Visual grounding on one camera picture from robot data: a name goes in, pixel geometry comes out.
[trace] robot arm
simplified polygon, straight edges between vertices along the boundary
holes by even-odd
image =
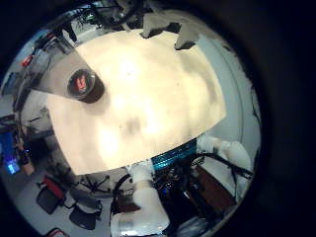
[[[151,161],[143,161],[126,168],[134,184],[133,201],[140,210],[115,214],[111,220],[112,236],[161,233],[168,227],[170,221],[157,190],[152,185]]]

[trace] wooden table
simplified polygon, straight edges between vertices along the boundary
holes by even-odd
[[[80,65],[75,61],[84,59],[106,87],[94,104],[48,96],[55,135],[76,175],[151,158],[225,117],[218,80],[197,46],[176,51],[175,34],[143,39],[139,33],[92,39],[49,72],[53,86],[64,87]]]

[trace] desk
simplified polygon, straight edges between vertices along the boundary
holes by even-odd
[[[175,34],[143,39],[139,33],[92,39],[48,74],[52,86],[65,87],[78,70],[74,62],[79,54],[106,88],[104,96],[90,105],[56,95],[47,98],[58,143],[76,175],[151,158],[199,136],[225,117],[218,80],[197,46],[176,51]]]

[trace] cable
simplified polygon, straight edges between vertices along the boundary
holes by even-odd
[[[120,186],[127,180],[130,178],[129,174],[124,175],[123,177],[121,177],[115,188],[113,189],[113,201],[111,203],[111,209],[110,209],[110,220],[111,220],[111,216],[113,213],[117,213],[118,211],[118,201],[117,201],[117,197],[118,197],[118,193],[119,193],[119,188]]]
[[[251,179],[253,176],[253,173],[249,170],[246,170],[244,168],[241,168],[239,166],[236,166],[232,163],[230,163],[229,161],[225,160],[224,158],[220,157],[219,155],[215,154],[215,153],[197,153],[195,155],[192,156],[193,160],[197,159],[198,157],[208,157],[211,159],[214,159],[224,165],[227,165],[230,169],[232,169],[234,172],[236,172],[236,174],[246,178],[246,179]]]

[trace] office chair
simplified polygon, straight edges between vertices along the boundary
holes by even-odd
[[[101,181],[101,182],[92,182],[91,181],[91,178],[89,177],[89,175],[85,175],[85,178],[86,178],[86,181],[84,181],[84,178],[82,178],[80,180],[80,185],[83,185],[84,187],[88,188],[90,190],[90,193],[91,194],[95,194],[97,192],[99,193],[103,193],[103,194],[110,194],[111,193],[111,190],[110,189],[107,189],[106,191],[105,190],[101,190],[100,189],[100,186],[110,178],[109,175],[106,175],[105,178]]]
[[[70,194],[75,202],[71,206],[66,206],[67,208],[73,208],[69,215],[69,219],[72,223],[81,228],[94,230],[96,227],[96,220],[101,220],[100,215],[103,208],[101,202],[88,192],[76,188],[71,189]],[[83,210],[80,205],[94,209],[94,211],[87,212]]]
[[[64,189],[53,178],[44,176],[43,182],[37,183],[40,192],[37,204],[47,213],[52,214],[59,205],[63,205],[66,197]]]
[[[55,163],[52,157],[48,159],[47,164],[48,166],[46,167],[46,170],[64,189],[69,190],[78,185],[76,177],[69,167],[62,165],[59,162]]]

